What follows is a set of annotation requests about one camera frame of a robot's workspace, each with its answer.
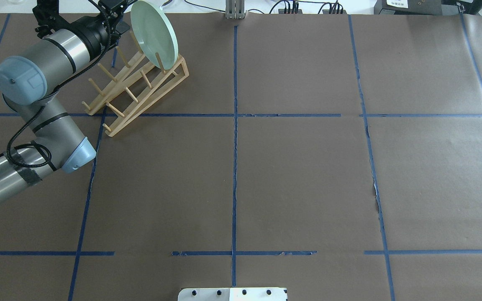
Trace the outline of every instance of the wooden frame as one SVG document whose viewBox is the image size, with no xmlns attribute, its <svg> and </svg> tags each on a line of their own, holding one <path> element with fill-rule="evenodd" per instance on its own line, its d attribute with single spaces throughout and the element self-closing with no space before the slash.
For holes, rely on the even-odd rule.
<svg viewBox="0 0 482 301">
<path fill-rule="evenodd" d="M 126 60 L 124 53 L 117 46 L 116 49 L 120 58 L 124 62 L 124 67 L 118 74 L 113 76 L 102 64 L 98 64 L 100 69 L 111 78 L 111 82 L 103 89 L 100 89 L 98 85 L 89 78 L 88 81 L 92 84 L 92 87 L 96 89 L 99 95 L 92 101 L 90 105 L 86 102 L 82 102 L 85 106 L 85 112 L 89 115 L 96 114 L 104 106 L 111 109 L 118 118 L 111 124 L 103 124 L 105 128 L 105 133 L 109 137 L 113 137 L 122 128 L 127 126 L 135 118 L 141 115 L 149 107 L 155 104 L 161 97 L 164 97 L 168 92 L 170 92 L 174 87 L 176 87 L 180 82 L 189 76 L 189 69 L 187 68 L 187 63 L 185 63 L 184 57 L 178 56 L 178 60 L 174 63 L 174 66 L 165 70 L 163 68 L 163 63 L 159 57 L 159 53 L 155 53 L 157 60 L 159 61 L 159 66 L 155 66 L 151 61 L 145 63 L 142 67 L 136 70 L 136 67 L 146 59 L 145 54 L 140 50 L 139 43 L 136 41 L 133 32 L 131 33 L 133 40 L 136 43 L 139 51 L 129 60 Z M 181 68 L 181 72 L 177 73 L 175 70 Z M 151 72 L 154 68 L 160 68 L 161 72 L 153 80 L 149 80 L 147 74 Z M 142 91 L 138 96 L 134 95 L 130 88 L 137 81 L 143 80 L 146 83 L 144 91 Z M 126 92 L 130 98 L 133 100 L 130 105 L 124 110 L 119 110 L 111 105 L 111 101 L 118 97 L 121 93 Z"/>
</svg>

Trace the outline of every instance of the label with printed text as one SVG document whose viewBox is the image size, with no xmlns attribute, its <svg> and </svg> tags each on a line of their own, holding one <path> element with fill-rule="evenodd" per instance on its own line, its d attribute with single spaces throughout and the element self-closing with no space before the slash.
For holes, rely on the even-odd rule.
<svg viewBox="0 0 482 301">
<path fill-rule="evenodd" d="M 396 8 L 408 8 L 408 0 L 386 0 L 386 3 Z"/>
</svg>

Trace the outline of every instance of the white floor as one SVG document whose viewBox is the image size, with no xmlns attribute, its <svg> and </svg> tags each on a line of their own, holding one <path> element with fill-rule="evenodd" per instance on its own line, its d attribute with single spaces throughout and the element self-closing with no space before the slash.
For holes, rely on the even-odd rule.
<svg viewBox="0 0 482 301">
<path fill-rule="evenodd" d="M 157 5 L 161 5 L 167 0 L 149 0 Z M 364 14 L 371 15 L 373 13 L 373 6 L 377 0 L 340 0 L 343 8 L 350 14 Z M 225 0 L 189 0 L 195 4 L 209 6 L 224 10 L 226 6 Z M 275 0 L 246 0 L 245 9 L 257 8 L 266 13 L 276 3 Z M 36 5 L 36 0 L 0 0 L 0 13 L 31 13 L 31 9 Z M 59 11 L 61 13 L 94 13 L 96 8 L 87 0 L 62 0 L 59 4 Z M 278 8 L 282 8 L 283 4 L 276 6 L 273 12 L 277 12 Z M 300 8 L 303 13 L 317 13 L 321 4 L 301 3 Z M 199 8 L 191 4 L 187 4 L 184 0 L 173 0 L 169 5 L 163 8 L 164 12 L 178 12 L 178 13 L 195 13 L 195 12 L 209 12 L 206 8 Z"/>
</svg>

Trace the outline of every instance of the white metal plate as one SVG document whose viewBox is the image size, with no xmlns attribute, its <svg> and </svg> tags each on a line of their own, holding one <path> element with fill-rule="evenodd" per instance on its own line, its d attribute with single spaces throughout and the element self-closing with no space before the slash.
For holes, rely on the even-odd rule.
<svg viewBox="0 0 482 301">
<path fill-rule="evenodd" d="M 179 292 L 178 301 L 287 301 L 287 289 L 189 288 Z"/>
</svg>

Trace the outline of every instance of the black cable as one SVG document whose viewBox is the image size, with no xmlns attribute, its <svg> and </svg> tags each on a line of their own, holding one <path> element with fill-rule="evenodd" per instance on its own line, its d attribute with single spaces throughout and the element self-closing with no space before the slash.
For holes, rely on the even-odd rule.
<svg viewBox="0 0 482 301">
<path fill-rule="evenodd" d="M 189 1 L 187 1 L 187 0 L 184 0 L 184 1 L 185 1 L 186 3 L 191 4 L 191 5 L 198 6 L 199 8 L 208 8 L 209 10 L 220 11 L 220 12 L 226 12 L 226 11 L 223 11 L 223 10 L 218 10 L 218 9 L 216 9 L 216 8 L 209 8 L 209 7 L 207 7 L 207 6 L 203 6 L 203 5 L 194 4 L 194 3 L 191 3 L 191 2 L 189 2 Z"/>
<path fill-rule="evenodd" d="M 107 50 L 109 49 L 109 43 L 111 42 L 111 39 L 113 38 L 113 33 L 111 32 L 111 25 L 109 24 L 109 17 L 107 16 L 107 12 L 105 12 L 105 10 L 103 8 L 101 8 L 100 6 L 98 6 L 96 4 L 96 2 L 94 2 L 93 0 L 88 0 L 88 2 L 92 3 L 92 5 L 100 11 L 100 13 L 103 16 L 103 19 L 104 19 L 105 23 L 107 24 L 107 37 L 108 37 L 107 38 L 107 46 L 101 44 L 100 46 L 101 46 L 102 52 L 100 53 L 100 56 L 92 64 L 88 65 L 88 67 L 81 70 L 79 73 L 74 74 L 74 76 L 65 80 L 64 82 L 62 82 L 62 84 L 59 84 L 57 87 L 55 87 L 55 89 L 53 89 L 53 92 L 59 91 L 65 84 L 68 84 L 69 82 L 72 82 L 72 80 L 74 80 L 78 76 L 81 76 L 82 74 L 84 74 L 85 72 L 90 70 L 92 67 L 94 67 L 97 63 L 99 63 L 99 61 L 101 59 L 103 59 L 103 56 L 107 53 Z"/>
<path fill-rule="evenodd" d="M 36 112 L 36 114 L 31 117 L 31 119 L 27 122 L 25 122 L 25 124 L 16 132 L 16 134 L 14 134 L 14 136 L 12 136 L 12 138 L 8 141 L 7 143 L 7 148 L 6 148 L 6 156 L 8 158 L 8 160 L 16 165 L 16 166 L 20 166 L 20 167 L 24 167 L 24 168 L 37 168 L 37 167 L 42 167 L 42 166 L 45 166 L 45 165 L 48 165 L 51 163 L 51 152 L 49 151 L 49 149 L 42 145 L 42 144 L 33 144 L 33 143 L 25 143 L 25 144 L 22 144 L 22 145 L 18 145 L 17 147 L 15 147 L 16 150 L 18 149 L 21 149 L 21 148 L 27 148 L 27 147 L 38 147 L 38 148 L 41 148 L 43 149 L 44 151 L 46 151 L 46 160 L 40 164 L 23 164 L 23 163 L 20 163 L 20 162 L 17 162 L 14 158 L 12 158 L 11 154 L 10 154 L 10 149 L 12 148 L 12 143 L 16 140 L 16 138 L 23 132 L 25 131 L 25 129 L 27 127 L 29 127 L 37 118 L 38 116 L 40 116 L 40 114 L 42 114 L 42 111 L 44 111 L 44 108 L 46 108 L 45 106 L 42 106 L 40 107 L 40 109 L 38 110 L 38 112 Z"/>
<path fill-rule="evenodd" d="M 275 5 L 273 5 L 273 7 L 272 7 L 271 10 L 269 11 L 269 13 L 272 13 L 272 12 L 273 12 L 273 9 L 274 9 L 280 2 L 284 2 L 284 13 L 285 13 L 285 11 L 286 11 L 286 5 L 285 5 L 286 3 L 287 3 L 287 7 L 288 7 L 287 9 L 288 9 L 288 10 L 291 9 L 291 6 L 290 6 L 291 4 L 289 3 L 289 1 L 287 1 L 287 0 L 280 0 L 279 2 L 276 2 Z"/>
<path fill-rule="evenodd" d="M 259 11 L 259 12 L 265 14 L 264 12 L 262 12 L 262 11 L 260 11 L 260 10 L 257 10 L 256 8 L 252 8 L 252 9 L 249 9 L 249 10 L 247 10 L 247 11 Z"/>
<path fill-rule="evenodd" d="M 319 8 L 319 11 L 317 12 L 318 15 L 319 15 L 319 14 L 321 13 L 321 11 L 323 10 L 323 7 L 325 7 L 325 5 L 327 5 L 327 4 L 330 6 L 330 7 L 329 7 L 329 11 L 332 9 L 332 3 L 330 3 L 330 2 L 325 2 L 325 3 L 321 6 L 321 8 Z"/>
</svg>

